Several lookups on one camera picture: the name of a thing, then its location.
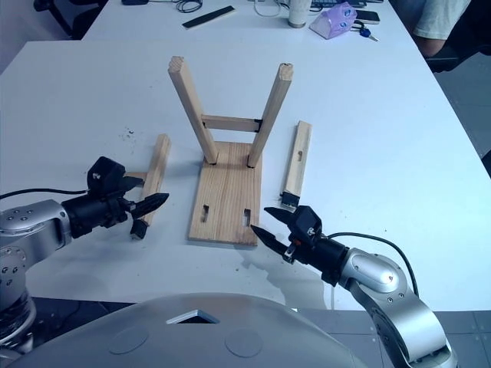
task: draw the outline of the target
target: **person's arm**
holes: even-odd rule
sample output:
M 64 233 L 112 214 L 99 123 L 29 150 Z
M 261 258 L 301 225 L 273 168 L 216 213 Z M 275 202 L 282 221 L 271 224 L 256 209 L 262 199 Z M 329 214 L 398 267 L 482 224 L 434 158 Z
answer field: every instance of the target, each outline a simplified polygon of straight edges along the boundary
M 439 40 L 432 38 L 425 38 L 419 36 L 413 36 L 414 42 L 416 43 L 417 48 L 420 49 L 420 53 L 426 57 L 430 58 L 436 54 L 438 51 L 442 49 L 447 40 Z
M 421 54 L 434 56 L 445 45 L 453 27 L 466 11 L 470 0 L 427 0 L 413 37 Z

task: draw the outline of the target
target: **white table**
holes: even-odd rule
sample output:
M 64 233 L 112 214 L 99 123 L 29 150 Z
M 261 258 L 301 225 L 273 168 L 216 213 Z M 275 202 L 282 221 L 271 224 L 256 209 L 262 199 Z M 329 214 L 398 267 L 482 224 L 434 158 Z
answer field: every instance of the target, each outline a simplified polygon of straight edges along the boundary
M 186 30 L 181 24 L 190 19 L 213 12 L 227 5 L 236 11 L 196 28 Z M 275 14 L 276 5 L 272 0 L 258 3 L 261 13 Z M 390 45 L 407 46 L 413 44 L 404 26 L 386 1 L 383 4 L 369 4 L 380 16 L 381 23 L 371 26 L 374 35 Z M 318 14 L 308 17 L 308 24 Z M 174 4 L 151 2 L 147 5 L 127 6 L 120 0 L 109 0 L 103 11 L 84 37 L 85 41 L 100 40 L 172 40 L 172 41 L 214 41 L 214 42 L 254 42 L 275 44 L 298 44 L 305 42 L 324 44 L 325 40 L 310 31 L 308 27 L 295 29 L 288 26 L 288 11 L 282 9 L 277 18 L 263 18 L 254 12 L 253 2 L 247 0 L 204 0 L 199 11 L 190 14 L 179 13 Z M 343 43 L 341 38 L 332 39 L 330 44 Z
M 291 307 L 330 305 L 331 288 L 318 273 L 286 265 L 262 245 L 186 240 L 203 155 L 166 72 L 170 57 L 183 55 L 206 112 L 225 116 L 258 116 L 278 64 L 294 64 L 263 155 L 263 207 L 278 205 L 294 126 L 308 121 L 314 129 L 302 204 L 321 216 L 325 232 L 365 232 L 399 244 L 434 310 L 489 309 L 491 295 L 482 284 L 491 277 L 491 181 L 423 59 L 404 41 L 402 26 L 379 36 L 403 41 L 388 47 L 347 34 L 291 48 L 210 40 L 28 44 L 1 78 L 2 192 L 84 188 L 100 155 L 141 171 L 158 133 L 173 142 L 163 183 L 170 198 L 146 238 L 131 241 L 129 222 L 100 228 L 34 266 L 31 293 L 145 301 L 223 291 Z M 252 140 L 249 133 L 213 135 Z M 25 195 L 0 205 L 49 197 L 65 198 Z M 286 227 L 265 212 L 259 224 L 286 241 Z M 386 245 L 343 240 L 402 264 Z M 339 287 L 335 307 L 360 309 Z

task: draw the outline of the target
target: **gray floor tile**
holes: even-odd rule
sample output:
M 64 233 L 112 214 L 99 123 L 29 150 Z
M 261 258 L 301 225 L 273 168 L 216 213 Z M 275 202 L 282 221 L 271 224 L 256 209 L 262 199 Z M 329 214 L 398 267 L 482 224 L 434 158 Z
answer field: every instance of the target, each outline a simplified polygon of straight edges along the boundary
M 316 310 L 302 308 L 298 312 L 328 334 L 376 334 L 367 312 L 354 310 Z
M 435 312 L 446 334 L 478 332 L 473 312 Z
M 491 150 L 491 57 L 476 54 L 454 70 L 434 76 L 483 157 Z
M 491 333 L 491 310 L 474 312 L 479 332 Z
M 459 105 L 456 114 L 479 157 L 491 150 L 491 106 Z
M 348 347 L 370 368 L 382 368 L 382 356 L 377 335 L 332 334 L 333 338 Z
M 483 54 L 475 54 L 452 71 L 436 73 L 435 78 L 439 83 L 449 87 L 458 87 L 477 81 L 491 81 L 491 57 Z
M 460 368 L 489 368 L 486 352 L 479 334 L 447 334 L 447 338 L 457 353 Z
M 384 364 L 384 368 L 395 368 L 395 366 L 392 364 L 392 361 L 390 360 L 389 356 L 387 355 L 387 351 L 385 351 L 384 345 L 379 339 L 379 344 L 381 346 L 381 352 L 382 352 L 382 363 Z
M 489 366 L 491 366 L 491 333 L 482 333 L 481 338 L 483 339 L 484 350 L 488 356 Z

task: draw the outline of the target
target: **wooden stick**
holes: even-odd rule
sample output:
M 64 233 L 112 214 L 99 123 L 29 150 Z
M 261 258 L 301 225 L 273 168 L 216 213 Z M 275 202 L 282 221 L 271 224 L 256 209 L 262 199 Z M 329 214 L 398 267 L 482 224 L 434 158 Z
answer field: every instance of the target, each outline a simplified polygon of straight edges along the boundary
M 251 152 L 249 153 L 249 160 L 247 166 L 255 167 L 262 154 L 262 150 L 266 145 L 273 124 L 278 116 L 279 109 L 283 104 L 290 83 L 292 82 L 293 65 L 292 64 L 280 64 L 278 73 L 276 74 L 275 83 L 269 93 L 268 102 L 262 114 L 262 124 L 259 133 L 255 135 L 254 142 L 252 143 Z
M 157 137 L 157 142 L 155 143 L 155 148 L 153 149 L 152 161 L 150 161 L 150 168 L 147 172 L 145 185 L 143 185 L 143 192 L 141 195 L 142 199 L 159 192 L 160 184 L 162 183 L 163 179 L 163 173 L 166 170 L 169 149 L 169 137 L 166 134 L 159 134 Z M 147 226 L 150 226 L 154 213 L 155 211 L 147 213 L 141 218 L 141 220 L 143 220 Z
M 261 120 L 244 117 L 215 117 L 213 115 L 202 115 L 201 120 L 209 129 L 239 130 L 242 132 L 259 132 L 261 122 Z
M 198 94 L 196 93 L 196 88 L 194 87 L 193 79 L 184 61 L 184 57 L 172 56 L 168 71 L 187 117 L 193 126 L 201 149 L 205 154 L 206 161 L 210 164 L 216 163 L 218 149 L 209 130 L 203 126 L 203 122 L 201 121 L 203 109 L 201 108 L 201 103 L 199 102 Z
M 311 124 L 301 120 L 298 122 L 297 134 L 293 143 L 290 165 L 285 180 L 285 189 L 282 194 L 283 205 L 297 207 L 300 201 L 311 131 Z

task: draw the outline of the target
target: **wooden board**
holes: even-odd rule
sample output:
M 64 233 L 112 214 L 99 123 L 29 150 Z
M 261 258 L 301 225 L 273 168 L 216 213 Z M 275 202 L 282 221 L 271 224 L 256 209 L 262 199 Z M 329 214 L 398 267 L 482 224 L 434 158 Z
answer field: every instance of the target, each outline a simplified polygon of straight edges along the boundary
M 201 119 L 205 128 L 238 130 L 242 132 L 259 132 L 261 120 L 247 119 L 245 117 L 215 117 L 213 115 L 202 115 Z
M 302 193 L 302 183 L 304 181 L 305 164 L 307 163 L 308 145 L 310 143 L 310 135 L 312 125 L 305 121 L 299 121 L 297 125 L 297 133 L 293 143 L 292 154 L 290 156 L 290 164 L 285 180 L 285 190 L 283 191 L 282 203 L 284 205 L 298 205 L 300 194 Z
M 250 144 L 216 144 L 216 165 L 203 161 L 189 238 L 257 245 L 249 225 L 259 223 L 262 160 L 259 158 L 255 168 L 249 168 Z
M 157 136 L 157 142 L 153 148 L 153 156 L 150 161 L 150 168 L 145 175 L 145 184 L 143 184 L 143 191 L 141 198 L 144 199 L 147 196 L 151 196 L 154 193 L 159 192 L 160 184 L 162 184 L 163 174 L 166 171 L 167 157 L 169 155 L 170 139 L 166 134 L 159 134 Z M 147 213 L 141 219 L 150 226 L 153 219 L 153 214 Z

